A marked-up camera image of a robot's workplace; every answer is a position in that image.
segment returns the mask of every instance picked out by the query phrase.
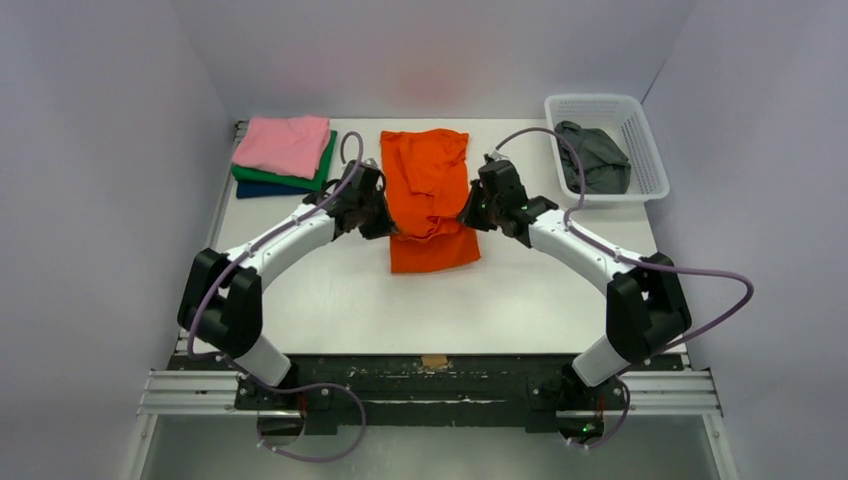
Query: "robotic arm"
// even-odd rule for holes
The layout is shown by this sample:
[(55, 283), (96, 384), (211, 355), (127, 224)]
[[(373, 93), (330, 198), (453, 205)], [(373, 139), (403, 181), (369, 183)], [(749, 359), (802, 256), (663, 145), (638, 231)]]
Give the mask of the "robotic arm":
[[(528, 198), (515, 166), (492, 160), (478, 171), (459, 215), (463, 224), (481, 231), (500, 228), (528, 248), (561, 261), (589, 280), (607, 298), (606, 333), (563, 371), (563, 385), (573, 395), (594, 387), (630, 364), (658, 352), (691, 326), (691, 317), (677, 275), (633, 268), (576, 237), (564, 224), (564, 212), (544, 197)], [(353, 164), (345, 170), (347, 176)], [(366, 239), (396, 232), (383, 191), (382, 172), (362, 164), (351, 183), (323, 210), (278, 235), (261, 248), (258, 239), (224, 253), (206, 249), (195, 257), (179, 311), (179, 323), (189, 329), (201, 299), (230, 259), (247, 252), (248, 258), (226, 279), (224, 297), (215, 295), (202, 313), (197, 336), (233, 358), (242, 368), (268, 385), (279, 385), (291, 361), (262, 335), (262, 292), (282, 272), (307, 253), (358, 228)], [(304, 199), (293, 218), (326, 199), (316, 192)], [(620, 255), (640, 257), (581, 227), (581, 231)], [(656, 253), (644, 261), (671, 265)]]

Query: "white table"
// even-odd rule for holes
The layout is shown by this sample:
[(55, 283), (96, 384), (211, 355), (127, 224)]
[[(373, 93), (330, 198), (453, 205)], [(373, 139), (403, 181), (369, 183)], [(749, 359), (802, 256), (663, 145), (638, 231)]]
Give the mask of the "white table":
[[(365, 139), (365, 156), (380, 162), (380, 132), (448, 128), (468, 132), (469, 178), (483, 154), (510, 133), (543, 120), (339, 119)], [(349, 142), (348, 156), (355, 154)], [(342, 173), (336, 143), (330, 178)], [(560, 206), (550, 140), (531, 133), (502, 151), (518, 168), (530, 197)], [(229, 189), (215, 248), (243, 244), (289, 215), (301, 197), (237, 200)], [(652, 254), (654, 238), (643, 207), (584, 210), (575, 219), (624, 248)], [(580, 353), (604, 332), (605, 299), (586, 280), (542, 253), (499, 232), (478, 233), (483, 258), (423, 275), (389, 273), (389, 241), (343, 236), (284, 272), (263, 297), (263, 332), (291, 354)], [(198, 342), (198, 351), (211, 347)], [(685, 352), (680, 346), (673, 352)]]

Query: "cable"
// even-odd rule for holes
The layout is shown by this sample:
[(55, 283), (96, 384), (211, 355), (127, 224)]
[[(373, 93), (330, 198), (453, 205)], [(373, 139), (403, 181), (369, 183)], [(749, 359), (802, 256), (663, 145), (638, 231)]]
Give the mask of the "cable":
[[(572, 158), (574, 159), (574, 163), (577, 164), (578, 176), (580, 177), (580, 197), (577, 200), (577, 205), (574, 205), (574, 206), (568, 208), (565, 211), (565, 214), (563, 215), (563, 224), (565, 225), (565, 229), (567, 231), (570, 230), (572, 233), (574, 233), (574, 235), (577, 238), (579, 238), (583, 242), (595, 247), (596, 249), (600, 250), (601, 252), (613, 257), (615, 259), (615, 261), (617, 261), (617, 262), (625, 263), (625, 264), (628, 264), (628, 265), (633, 265), (635, 267), (644, 268), (646, 270), (654, 270), (654, 271), (657, 271), (657, 272), (676, 273), (676, 274), (681, 274), (681, 275), (695, 275), (695, 276), (701, 276), (701, 277), (728, 278), (728, 279), (731, 279), (731, 280), (736, 280), (738, 282), (741, 282), (743, 285), (745, 285), (745, 295), (743, 295), (742, 298), (738, 302), (736, 302), (732, 307), (730, 307), (726, 312), (722, 313), (721, 315), (716, 317), (714, 320), (706, 323), (705, 325), (703, 325), (699, 328), (696, 328), (689, 335), (682, 335), (678, 340), (670, 342), (668, 345), (662, 347), (660, 350), (658, 350), (656, 353), (654, 353), (654, 355), (652, 355), (652, 357), (656, 356), (656, 355), (660, 355), (662, 353), (665, 353), (668, 350), (670, 350), (670, 349), (672, 349), (672, 348), (674, 348), (674, 347), (676, 347), (676, 346), (678, 346), (678, 345), (680, 345), (684, 342), (695, 339), (695, 338), (709, 332), (710, 330), (712, 330), (713, 328), (717, 327), (719, 324), (721, 324), (722, 322), (724, 322), (725, 320), (730, 318), (733, 314), (735, 314), (736, 312), (741, 310), (742, 307), (744, 307), (751, 300), (751, 297), (754, 296), (754, 284), (751, 282), (751, 280), (748, 279), (748, 277), (741, 275), (739, 273), (729, 272), (729, 271), (725, 271), (725, 270), (713, 270), (713, 269), (704, 269), (704, 268), (689, 268), (689, 267), (678, 267), (678, 266), (669, 266), (669, 265), (657, 265), (655, 263), (643, 262), (639, 259), (629, 258), (629, 257), (619, 255), (618, 252), (616, 252), (615, 250), (607, 247), (606, 245), (598, 242), (594, 238), (592, 238), (589, 235), (586, 235), (584, 232), (580, 231), (580, 229), (576, 228), (574, 226), (573, 222), (571, 221), (571, 215), (574, 212), (582, 209), (584, 207), (585, 203), (586, 203), (586, 174), (583, 170), (583, 161), (580, 159), (580, 156), (577, 154), (577, 151), (574, 149), (574, 147), (571, 145), (571, 143), (563, 135), (560, 135), (556, 131), (551, 130), (549, 128), (543, 128), (543, 127), (525, 128), (525, 129), (519, 130), (519, 131), (513, 133), (512, 135), (509, 135), (505, 139), (501, 140), (501, 142), (495, 147), (495, 150), (500, 150), (501, 147), (506, 145), (507, 142), (514, 139), (515, 137), (518, 137), (520, 135), (524, 135), (525, 133), (530, 133), (530, 132), (543, 132), (543, 133), (547, 133), (549, 135), (553, 135), (554, 138), (556, 138), (557, 141), (563, 147), (565, 147), (568, 150), (568, 153), (571, 154)], [(622, 372), (619, 372), (619, 373), (623, 373), (623, 372), (625, 372), (629, 369), (630, 369), (630, 367), (627, 367), (626, 369), (624, 369)], [(621, 384), (624, 387), (624, 390), (627, 394), (627, 399), (625, 401), (624, 413), (621, 415), (621, 418), (619, 418), (618, 422), (616, 422), (616, 424), (612, 428), (612, 430), (610, 430), (609, 434), (605, 435), (603, 438), (601, 438), (599, 441), (595, 442), (591, 446), (587, 445), (586, 448), (589, 448), (589, 449), (596, 448), (596, 447), (599, 447), (599, 446), (603, 445), (604, 443), (606, 443), (616, 432), (618, 432), (619, 428), (621, 428), (621, 425), (624, 423), (624, 419), (627, 418), (627, 411), (630, 409), (630, 390), (627, 388), (627, 385), (618, 376), (616, 376), (616, 378), (619, 380), (619, 382), (621, 382)]]
[[(350, 174), (346, 175), (342, 179), (342, 181), (336, 186), (336, 188), (333, 190), (333, 192), (331, 194), (329, 194), (326, 198), (321, 200), (315, 206), (315, 208), (312, 208), (308, 212), (304, 213), (303, 215), (298, 217), (296, 220), (295, 219), (289, 220), (288, 222), (281, 224), (277, 228), (269, 231), (268, 233), (266, 233), (265, 235), (260, 237), (256, 241), (256, 243), (251, 245), (245, 252), (242, 252), (236, 258), (231, 260), (230, 264), (227, 265), (227, 267), (224, 268), (224, 270), (221, 272), (220, 275), (218, 275), (218, 277), (215, 279), (215, 281), (212, 282), (212, 286), (210, 286), (209, 290), (206, 291), (206, 294), (203, 296), (203, 299), (201, 300), (200, 305), (197, 307), (197, 312), (195, 312), (194, 318), (192, 318), (192, 320), (191, 320), (191, 326), (190, 326), (189, 331), (188, 331), (188, 342), (187, 342), (187, 346), (186, 346), (186, 350), (188, 352), (189, 358), (191, 358), (191, 359), (204, 359), (204, 358), (217, 357), (218, 355), (222, 355), (221, 352), (212, 352), (212, 353), (207, 353), (207, 354), (203, 354), (203, 355), (196, 354), (194, 352), (194, 339), (197, 336), (197, 329), (198, 329), (198, 326), (200, 325), (200, 319), (203, 317), (203, 312), (206, 311), (206, 308), (209, 306), (209, 302), (212, 301), (212, 298), (215, 296), (215, 294), (218, 293), (218, 288), (220, 288), (221, 284), (224, 283), (224, 280), (230, 275), (230, 273), (232, 273), (232, 271), (235, 270), (236, 267), (238, 267), (241, 262), (243, 262), (250, 255), (253, 255), (253, 253), (256, 252), (256, 250), (258, 250), (263, 245), (265, 245), (266, 243), (271, 241), (277, 235), (279, 235), (280, 233), (288, 230), (289, 228), (299, 224), (303, 220), (311, 217), (312, 215), (317, 213), (319, 210), (322, 210), (325, 206), (327, 206), (327, 204), (329, 204), (331, 201), (333, 201), (333, 199), (335, 199), (342, 192), (342, 190), (344, 190), (345, 187), (348, 186), (348, 184), (350, 184), (351, 180), (353, 179), (353, 176), (356, 174), (357, 170), (359, 170), (359, 167), (362, 164), (362, 153), (363, 153), (363, 144), (364, 144), (364, 142), (362, 140), (362, 136), (358, 132), (353, 132), (353, 131), (347, 132), (345, 134), (345, 136), (342, 137), (342, 143), (341, 143), (341, 147), (340, 147), (342, 164), (347, 163), (347, 160), (345, 160), (345, 158), (344, 158), (344, 146), (345, 146), (345, 143), (347, 142), (347, 139), (350, 138), (350, 137), (355, 137), (359, 141), (359, 150), (358, 150), (358, 153), (356, 155), (356, 160), (353, 160), (354, 167), (350, 171)], [(230, 364), (231, 367), (234, 367), (237, 370), (239, 370), (240, 372), (242, 372), (243, 374), (247, 375), (248, 378), (251, 378), (253, 380), (253, 382), (255, 382), (261, 388), (263, 388), (263, 389), (265, 389), (265, 390), (267, 390), (271, 393), (289, 395), (289, 394), (307, 392), (307, 391), (310, 391), (310, 390), (317, 390), (319, 388), (332, 388), (334, 390), (341, 390), (344, 393), (346, 393), (347, 395), (349, 395), (350, 398), (353, 400), (353, 402), (356, 404), (356, 406), (359, 407), (359, 416), (362, 419), (362, 423), (360, 424), (359, 434), (357, 435), (356, 439), (354, 439), (353, 443), (351, 443), (351, 445), (348, 448), (342, 450), (341, 452), (333, 454), (333, 455), (328, 455), (326, 457), (308, 457), (308, 456), (304, 456), (304, 455), (298, 455), (296, 453), (288, 452), (288, 451), (283, 450), (281, 448), (271, 447), (270, 445), (268, 445), (268, 443), (262, 437), (261, 432), (257, 429), (257, 433), (259, 434), (259, 439), (260, 439), (260, 442), (259, 442), (260, 445), (271, 450), (273, 453), (283, 455), (285, 457), (289, 457), (289, 458), (292, 458), (292, 459), (295, 459), (295, 460), (300, 460), (302, 462), (327, 463), (327, 462), (332, 462), (334, 460), (338, 460), (338, 459), (348, 455), (352, 451), (354, 451), (356, 449), (356, 447), (358, 447), (359, 444), (362, 442), (362, 439), (365, 437), (365, 431), (366, 431), (365, 407), (362, 404), (362, 400), (360, 400), (359, 397), (356, 396), (356, 394), (354, 394), (352, 391), (348, 390), (346, 387), (343, 387), (343, 386), (335, 384), (335, 383), (313, 383), (313, 384), (310, 384), (310, 385), (304, 385), (304, 386), (295, 387), (295, 388), (276, 388), (276, 387), (268, 385), (267, 383), (259, 380), (258, 378), (254, 377), (253, 375), (250, 375), (249, 372), (245, 371), (243, 368), (241, 368), (241, 366), (239, 366), (234, 361), (229, 359), (226, 355), (223, 355), (223, 358), (227, 361), (227, 363)]]

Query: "gray floor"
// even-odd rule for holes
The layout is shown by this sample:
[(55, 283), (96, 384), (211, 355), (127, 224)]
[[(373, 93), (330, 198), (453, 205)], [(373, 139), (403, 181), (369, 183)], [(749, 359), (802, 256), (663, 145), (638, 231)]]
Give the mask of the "gray floor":
[[(568, 449), (559, 435), (520, 429), (373, 427), (357, 451), (326, 465), (257, 449), (254, 422), (160, 419), (145, 479), (717, 479), (699, 417), (631, 417), (618, 438), (590, 454)], [(343, 428), (290, 448), (328, 454), (354, 434)]]

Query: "orange t-shirt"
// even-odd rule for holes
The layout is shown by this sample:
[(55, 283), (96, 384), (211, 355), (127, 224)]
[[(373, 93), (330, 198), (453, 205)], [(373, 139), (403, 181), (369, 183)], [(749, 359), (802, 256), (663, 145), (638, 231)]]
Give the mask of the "orange t-shirt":
[(386, 201), (400, 234), (389, 239), (392, 273), (435, 272), (480, 259), (477, 232), (456, 221), (468, 197), (468, 134), (380, 135)]

